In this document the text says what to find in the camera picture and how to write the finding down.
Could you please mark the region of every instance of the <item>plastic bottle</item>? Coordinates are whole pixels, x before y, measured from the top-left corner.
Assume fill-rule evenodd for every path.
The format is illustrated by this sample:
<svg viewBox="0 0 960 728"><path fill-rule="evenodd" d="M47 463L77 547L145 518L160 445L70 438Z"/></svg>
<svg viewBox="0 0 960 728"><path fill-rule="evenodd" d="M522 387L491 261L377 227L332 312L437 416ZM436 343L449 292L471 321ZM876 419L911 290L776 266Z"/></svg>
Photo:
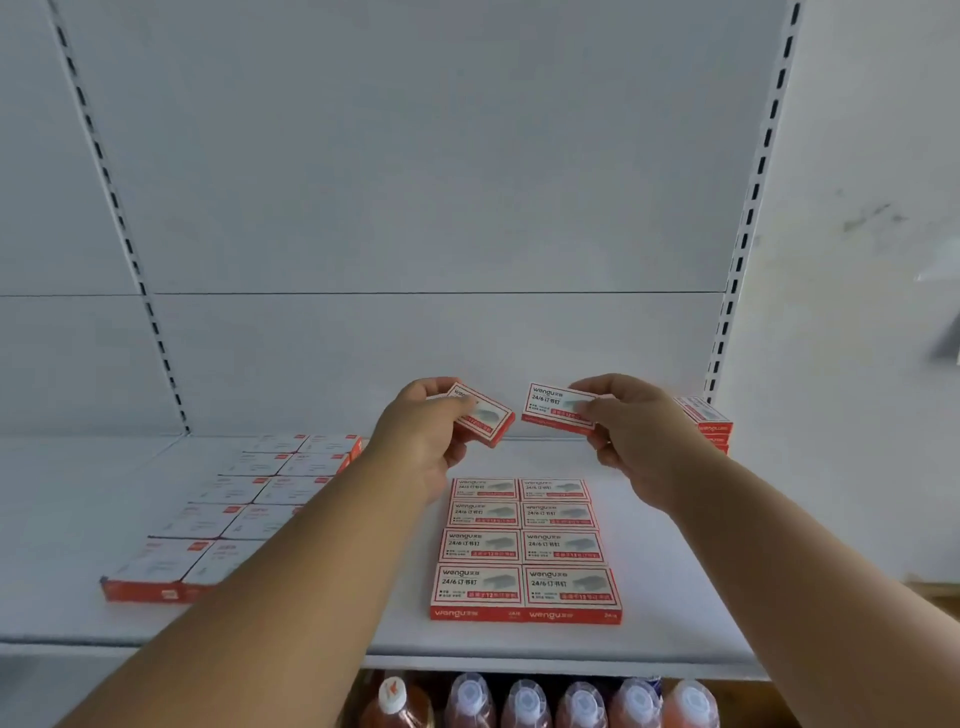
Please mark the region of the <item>plastic bottle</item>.
<svg viewBox="0 0 960 728"><path fill-rule="evenodd" d="M517 680L503 706L500 728L552 728L550 706L543 689L533 680Z"/></svg>
<svg viewBox="0 0 960 728"><path fill-rule="evenodd" d="M445 728L496 728L496 709L487 681L465 672L453 681L444 713Z"/></svg>
<svg viewBox="0 0 960 728"><path fill-rule="evenodd" d="M603 697L590 683L574 683L557 706L557 728L607 728Z"/></svg>
<svg viewBox="0 0 960 728"><path fill-rule="evenodd" d="M610 728L660 728L661 703L646 680L628 678L613 697Z"/></svg>
<svg viewBox="0 0 960 728"><path fill-rule="evenodd" d="M433 728L430 698L398 677L380 683L376 699L360 715L360 728Z"/></svg>
<svg viewBox="0 0 960 728"><path fill-rule="evenodd" d="M696 680L681 680L663 701L663 728L719 728L713 694Z"/></svg>

